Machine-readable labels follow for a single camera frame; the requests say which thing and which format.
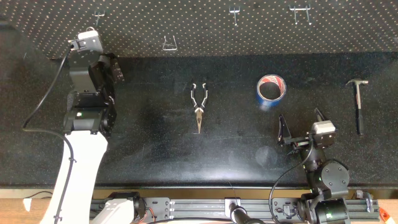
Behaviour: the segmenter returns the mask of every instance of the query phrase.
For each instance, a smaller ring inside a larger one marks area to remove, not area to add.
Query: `blue tape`
[[[260,93],[260,86],[267,82],[273,82],[278,85],[280,90],[280,96],[274,100],[267,99]],[[263,76],[260,81],[257,83],[257,100],[261,105],[264,106],[276,106],[279,104],[279,101],[285,96],[286,94],[286,83],[283,78],[278,75],[265,75]]]

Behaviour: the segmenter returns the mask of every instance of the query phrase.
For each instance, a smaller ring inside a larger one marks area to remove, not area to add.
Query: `pliers handle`
[[[200,110],[203,113],[205,110],[206,103],[207,103],[208,90],[206,87],[206,83],[202,84],[202,87],[205,91],[205,97],[203,98],[201,105],[198,106],[197,101],[195,100],[195,90],[197,88],[197,85],[194,83],[192,84],[192,88],[191,88],[191,100],[192,100],[193,109],[195,110],[195,112]]]

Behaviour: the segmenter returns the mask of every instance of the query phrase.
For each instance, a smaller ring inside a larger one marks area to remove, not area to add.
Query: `hammer head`
[[[360,85],[360,84],[368,84],[369,81],[362,80],[360,78],[353,78],[352,80],[348,81],[346,85],[348,85],[349,83],[354,83],[354,85]]]

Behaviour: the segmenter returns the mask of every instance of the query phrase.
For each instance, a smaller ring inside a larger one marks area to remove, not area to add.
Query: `orange object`
[[[379,213],[380,213],[381,219],[386,224],[396,224],[395,221],[391,218],[391,216],[383,208],[379,208]]]

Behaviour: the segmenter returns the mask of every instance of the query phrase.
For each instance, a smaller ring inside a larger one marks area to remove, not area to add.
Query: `hammer handle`
[[[357,125],[357,131],[360,136],[364,134],[364,123],[363,123],[363,117],[362,117],[362,110],[357,109],[356,110],[356,125]]]

